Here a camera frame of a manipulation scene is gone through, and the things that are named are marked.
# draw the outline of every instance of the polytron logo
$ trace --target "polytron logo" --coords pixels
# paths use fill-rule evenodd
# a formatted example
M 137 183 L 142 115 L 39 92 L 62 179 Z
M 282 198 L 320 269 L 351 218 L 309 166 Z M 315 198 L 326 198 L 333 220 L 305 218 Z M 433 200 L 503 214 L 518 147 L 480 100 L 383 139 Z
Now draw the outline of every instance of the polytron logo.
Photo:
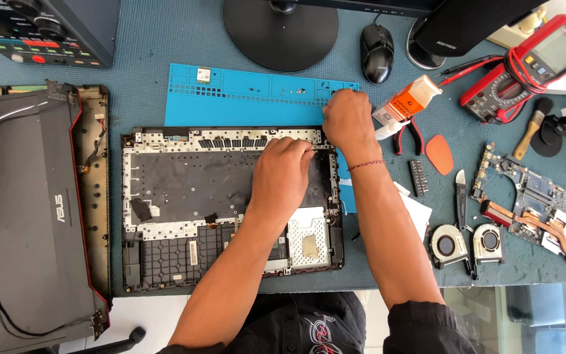
M 62 203 L 62 195 L 56 195 L 56 216 L 58 216 L 58 221 L 65 222 L 65 207 Z
M 442 45 L 443 47 L 447 47 L 447 48 L 451 48 L 451 49 L 455 49 L 455 48 L 456 48 L 455 46 L 453 46 L 453 45 L 451 45 L 451 44 L 446 44 L 446 43 L 443 43 L 443 42 L 441 42 L 441 41 L 437 41 L 436 44 L 440 44 L 440 45 Z

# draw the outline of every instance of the stand base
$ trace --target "stand base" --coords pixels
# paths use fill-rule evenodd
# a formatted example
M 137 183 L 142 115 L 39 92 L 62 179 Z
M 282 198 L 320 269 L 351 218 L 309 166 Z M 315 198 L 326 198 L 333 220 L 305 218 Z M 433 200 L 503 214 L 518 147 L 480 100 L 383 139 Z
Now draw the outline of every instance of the stand base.
M 540 156 L 553 157 L 562 149 L 562 137 L 554 132 L 554 126 L 547 120 L 530 140 L 530 146 Z
M 421 46 L 416 43 L 416 39 L 414 39 L 414 37 L 424 24 L 424 18 L 417 18 L 412 24 L 412 27 L 409 29 L 409 33 L 407 34 L 405 53 L 409 61 L 411 61 L 415 66 L 425 70 L 434 70 L 440 68 L 444 64 L 444 60 L 446 58 L 429 53 L 423 50 Z
M 319 62 L 338 38 L 336 9 L 296 5 L 288 13 L 269 1 L 224 0 L 224 24 L 247 57 L 267 68 L 303 70 Z

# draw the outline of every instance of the orange label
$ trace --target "orange label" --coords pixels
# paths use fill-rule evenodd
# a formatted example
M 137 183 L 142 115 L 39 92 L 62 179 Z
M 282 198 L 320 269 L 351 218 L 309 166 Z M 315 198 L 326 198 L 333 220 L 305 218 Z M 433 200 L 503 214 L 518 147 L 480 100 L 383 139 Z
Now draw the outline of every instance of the orange label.
M 416 101 L 409 91 L 399 92 L 392 97 L 390 104 L 399 110 L 405 117 L 411 117 L 414 114 L 425 109 Z

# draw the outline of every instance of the speaker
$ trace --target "speaker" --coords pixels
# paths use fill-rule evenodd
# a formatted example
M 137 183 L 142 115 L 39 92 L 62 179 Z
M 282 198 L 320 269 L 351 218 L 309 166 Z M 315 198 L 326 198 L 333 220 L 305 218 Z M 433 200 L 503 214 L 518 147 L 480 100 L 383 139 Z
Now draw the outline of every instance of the speaker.
M 417 66 L 435 69 L 426 55 L 460 57 L 499 28 L 529 14 L 545 0 L 446 0 L 427 19 L 414 22 L 407 56 Z
M 0 0 L 0 53 L 15 62 L 107 68 L 120 0 Z

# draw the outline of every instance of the red multimeter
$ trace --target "red multimeter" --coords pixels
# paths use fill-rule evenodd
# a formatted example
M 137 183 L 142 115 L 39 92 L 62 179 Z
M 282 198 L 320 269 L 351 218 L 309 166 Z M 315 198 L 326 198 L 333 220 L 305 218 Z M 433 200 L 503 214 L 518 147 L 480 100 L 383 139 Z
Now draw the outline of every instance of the red multimeter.
M 566 14 L 559 14 L 460 96 L 482 123 L 510 122 L 526 100 L 566 75 Z

